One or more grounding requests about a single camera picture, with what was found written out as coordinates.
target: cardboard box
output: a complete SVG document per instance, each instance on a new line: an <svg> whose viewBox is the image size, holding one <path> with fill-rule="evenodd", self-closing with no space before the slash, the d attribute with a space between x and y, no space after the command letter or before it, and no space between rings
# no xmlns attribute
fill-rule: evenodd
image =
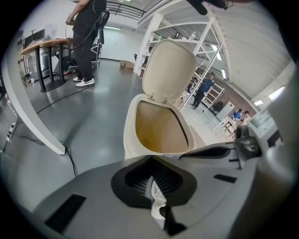
<svg viewBox="0 0 299 239"><path fill-rule="evenodd" d="M135 64L128 61L121 61L121 68L124 70L131 70L133 71Z"/></svg>

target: ceiling light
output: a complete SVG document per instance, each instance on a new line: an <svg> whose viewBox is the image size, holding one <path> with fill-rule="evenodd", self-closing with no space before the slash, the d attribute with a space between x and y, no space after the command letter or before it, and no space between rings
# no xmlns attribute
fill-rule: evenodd
<svg viewBox="0 0 299 239"><path fill-rule="evenodd" d="M223 76L223 78L226 79L225 70L221 69L221 71L222 71L222 76Z"/></svg>
<svg viewBox="0 0 299 239"><path fill-rule="evenodd" d="M281 92L283 92L285 89L285 86L279 88L277 91L275 91L274 93L272 93L271 95L269 95L269 98L270 99L276 99L280 94Z"/></svg>
<svg viewBox="0 0 299 239"><path fill-rule="evenodd" d="M107 27L107 26L105 26L105 28L108 28L108 29L114 29L114 30L121 30L120 28Z"/></svg>
<svg viewBox="0 0 299 239"><path fill-rule="evenodd" d="M215 46L215 45L211 45L212 46L212 48L213 48L213 50L214 51L216 51L217 50L217 47ZM217 53L217 59L219 60L219 61L222 61L222 58L221 58L221 56L220 56L220 53L218 52Z"/></svg>
<svg viewBox="0 0 299 239"><path fill-rule="evenodd" d="M257 101L257 102L254 102L254 104L255 104L256 106L258 106L258 105L262 105L262 104L263 104L263 101L259 100L259 101Z"/></svg>

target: open lid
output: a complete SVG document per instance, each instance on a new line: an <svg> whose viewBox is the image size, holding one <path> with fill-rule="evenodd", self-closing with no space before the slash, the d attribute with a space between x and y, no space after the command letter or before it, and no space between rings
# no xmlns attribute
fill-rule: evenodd
<svg viewBox="0 0 299 239"><path fill-rule="evenodd" d="M143 77L143 90L153 99L177 100L196 69L196 57L174 40L160 41L152 51Z"/></svg>

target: black pants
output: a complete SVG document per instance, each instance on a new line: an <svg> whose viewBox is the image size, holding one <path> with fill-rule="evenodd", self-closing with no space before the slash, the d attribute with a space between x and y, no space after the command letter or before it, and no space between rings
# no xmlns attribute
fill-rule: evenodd
<svg viewBox="0 0 299 239"><path fill-rule="evenodd" d="M94 23L75 24L74 30L74 54L75 60L79 67L78 78L88 81L93 78L92 53L91 47L94 39L97 37L98 29L94 27Z"/></svg>
<svg viewBox="0 0 299 239"><path fill-rule="evenodd" d="M194 99L194 107L197 108L201 102L201 100L204 98L205 93L201 90L198 90L196 95L195 95L195 99Z"/></svg>

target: black stripe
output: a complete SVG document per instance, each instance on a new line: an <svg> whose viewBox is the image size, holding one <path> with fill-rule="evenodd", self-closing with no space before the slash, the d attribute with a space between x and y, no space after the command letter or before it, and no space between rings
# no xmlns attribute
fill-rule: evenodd
<svg viewBox="0 0 299 239"><path fill-rule="evenodd" d="M58 233L63 233L73 219L86 197L71 195L57 211L46 221L46 225Z"/></svg>
<svg viewBox="0 0 299 239"><path fill-rule="evenodd" d="M226 176L226 175L222 175L222 174L217 174L214 176L214 178L222 180L222 181L226 181L228 183L235 183L237 180L236 177Z"/></svg>
<svg viewBox="0 0 299 239"><path fill-rule="evenodd" d="M238 162L239 159L230 159L229 162Z"/></svg>

